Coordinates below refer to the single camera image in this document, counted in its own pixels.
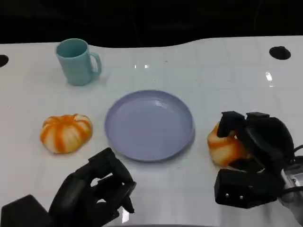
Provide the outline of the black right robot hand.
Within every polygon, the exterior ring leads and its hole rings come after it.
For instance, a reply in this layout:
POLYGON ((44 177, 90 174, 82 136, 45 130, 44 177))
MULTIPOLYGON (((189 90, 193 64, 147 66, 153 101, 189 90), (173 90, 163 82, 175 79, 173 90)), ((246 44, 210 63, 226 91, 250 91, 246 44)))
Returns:
POLYGON ((294 159, 294 142, 286 125, 267 113, 250 112, 244 116, 236 111, 222 113, 217 131, 219 138, 235 133, 236 139, 252 156, 247 170, 266 170, 280 176, 294 159))

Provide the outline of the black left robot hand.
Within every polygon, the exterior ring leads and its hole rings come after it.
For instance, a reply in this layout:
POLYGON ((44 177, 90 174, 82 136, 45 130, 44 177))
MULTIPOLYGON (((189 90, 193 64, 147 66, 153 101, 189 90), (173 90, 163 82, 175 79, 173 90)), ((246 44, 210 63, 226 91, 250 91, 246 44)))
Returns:
POLYGON ((101 227, 119 217, 119 208, 134 213, 135 187, 127 168, 106 148, 66 177, 49 214, 56 227, 101 227))

